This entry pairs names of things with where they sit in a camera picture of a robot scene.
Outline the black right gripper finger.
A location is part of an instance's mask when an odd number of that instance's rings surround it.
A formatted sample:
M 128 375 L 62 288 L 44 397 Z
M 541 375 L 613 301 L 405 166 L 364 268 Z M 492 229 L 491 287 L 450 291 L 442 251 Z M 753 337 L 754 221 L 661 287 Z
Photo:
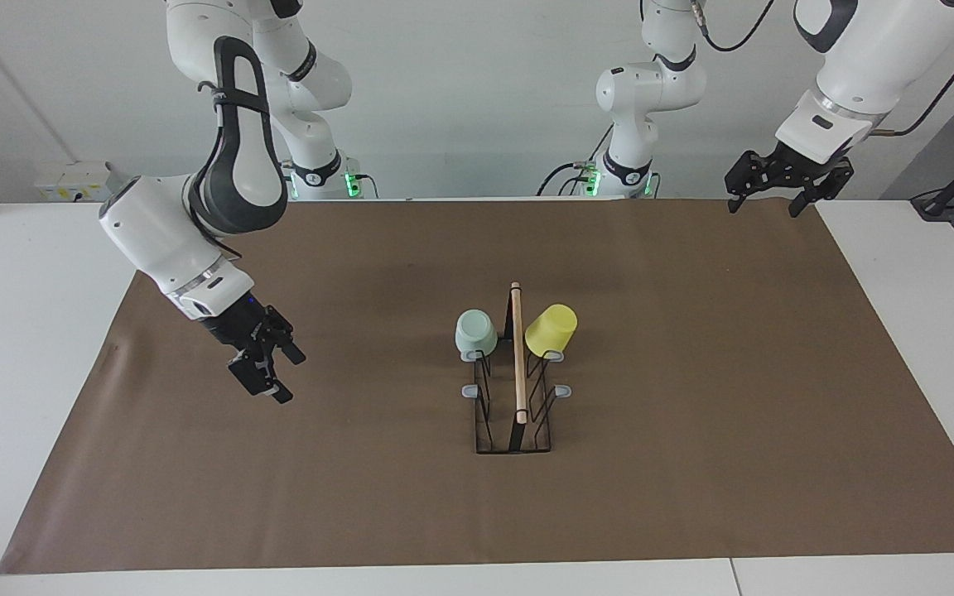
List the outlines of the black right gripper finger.
M 287 404 L 294 399 L 291 390 L 277 377 L 275 362 L 269 353 L 256 354 L 246 348 L 228 362 L 227 369 L 250 396 L 272 397 L 279 404 Z
M 272 305 L 266 305 L 262 322 L 262 337 L 265 343 L 268 343 L 270 350 L 279 348 L 287 356 L 289 362 L 294 365 L 304 363 L 306 355 L 303 353 L 294 340 L 294 327 L 280 312 Z

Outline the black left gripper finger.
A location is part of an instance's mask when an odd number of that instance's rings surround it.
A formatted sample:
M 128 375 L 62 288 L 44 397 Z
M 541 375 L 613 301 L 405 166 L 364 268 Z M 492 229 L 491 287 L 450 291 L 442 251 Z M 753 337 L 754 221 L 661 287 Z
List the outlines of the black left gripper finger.
M 803 181 L 802 191 L 791 201 L 790 207 L 788 207 L 791 218 L 798 218 L 807 206 L 815 204 L 819 200 L 836 199 L 845 185 L 851 181 L 853 174 L 855 174 L 855 170 L 853 170 L 850 159 L 840 159 L 840 162 L 837 162 L 825 174 L 825 177 L 821 178 L 821 181 Z
M 753 194 L 768 191 L 773 188 L 769 180 L 769 166 L 773 161 L 773 152 L 762 157 L 756 151 L 748 150 L 738 158 L 735 164 L 725 174 L 728 211 L 737 214 L 747 197 Z

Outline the pale green plastic cup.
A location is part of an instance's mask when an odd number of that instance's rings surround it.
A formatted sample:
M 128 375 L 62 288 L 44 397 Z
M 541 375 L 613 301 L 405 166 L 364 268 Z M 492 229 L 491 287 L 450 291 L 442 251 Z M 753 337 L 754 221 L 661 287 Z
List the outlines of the pale green plastic cup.
M 467 354 L 489 356 L 499 342 L 491 317 L 484 310 L 465 310 L 455 322 L 455 347 L 465 359 Z

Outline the yellow plastic cup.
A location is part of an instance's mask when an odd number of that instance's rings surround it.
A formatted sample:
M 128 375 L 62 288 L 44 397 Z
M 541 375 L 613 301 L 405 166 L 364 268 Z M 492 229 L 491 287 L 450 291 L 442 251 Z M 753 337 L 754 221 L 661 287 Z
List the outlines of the yellow plastic cup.
M 526 328 L 525 344 L 530 353 L 540 358 L 550 352 L 564 353 L 576 328 L 576 312 L 564 303 L 553 303 Z

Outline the brown paper table mat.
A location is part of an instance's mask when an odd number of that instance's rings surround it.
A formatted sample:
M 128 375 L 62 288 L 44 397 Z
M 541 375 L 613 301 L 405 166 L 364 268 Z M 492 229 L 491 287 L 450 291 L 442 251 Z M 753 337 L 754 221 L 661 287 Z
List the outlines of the brown paper table mat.
M 954 446 L 781 200 L 293 204 L 239 238 L 294 392 L 135 276 L 1 574 L 954 552 Z M 576 311 L 552 452 L 477 455 L 455 321 Z

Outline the white wall socket box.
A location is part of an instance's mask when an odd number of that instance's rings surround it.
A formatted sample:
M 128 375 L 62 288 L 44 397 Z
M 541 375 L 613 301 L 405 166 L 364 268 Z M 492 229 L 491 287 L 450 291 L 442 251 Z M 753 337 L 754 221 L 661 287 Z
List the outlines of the white wall socket box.
M 125 180 L 106 161 L 37 162 L 34 188 L 43 201 L 103 203 Z

